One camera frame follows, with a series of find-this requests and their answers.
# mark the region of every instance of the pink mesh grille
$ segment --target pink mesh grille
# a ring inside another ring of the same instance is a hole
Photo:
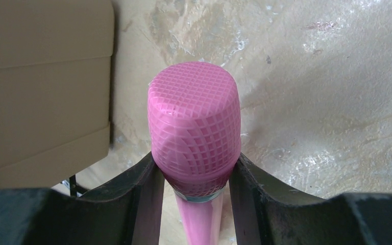
[[[222,188],[241,151],[240,107],[232,76],[219,66],[187,62],[150,84],[148,120],[154,160],[183,194]]]

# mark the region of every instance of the silver band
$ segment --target silver band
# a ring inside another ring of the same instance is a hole
[[[175,194],[176,194],[177,196],[179,196],[180,198],[182,198],[182,199],[184,199],[184,200],[186,200],[186,201],[188,201],[188,202],[192,202],[192,203],[205,203],[205,202],[208,202],[208,201],[210,201],[210,200],[212,200],[212,199],[218,197],[218,196],[225,190],[225,187],[226,187],[226,185],[225,185],[222,189],[220,189],[220,190],[214,192],[213,194],[206,195],[206,196],[204,196],[204,197],[188,197],[188,196],[185,196],[185,195],[183,195],[182,193],[176,191],[175,189],[174,189],[174,191],[175,191]]]

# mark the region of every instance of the concrete floor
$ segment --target concrete floor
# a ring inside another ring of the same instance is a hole
[[[238,84],[242,152],[293,187],[328,198],[392,192],[391,0],[114,0],[113,123],[95,187],[150,150],[146,96],[167,66],[203,60]],[[225,195],[220,244],[236,244]],[[186,244],[173,191],[160,244]]]

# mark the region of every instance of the diamond pattern texture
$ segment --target diamond pattern texture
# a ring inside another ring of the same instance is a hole
[[[154,161],[168,182],[188,196],[204,196],[227,182],[241,151],[237,86],[223,68],[186,62],[161,71],[148,90]]]

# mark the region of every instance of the microphone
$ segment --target microphone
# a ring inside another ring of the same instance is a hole
[[[172,65],[148,90],[152,156],[173,187],[189,245],[217,245],[226,182],[241,152],[238,90],[223,68]]]

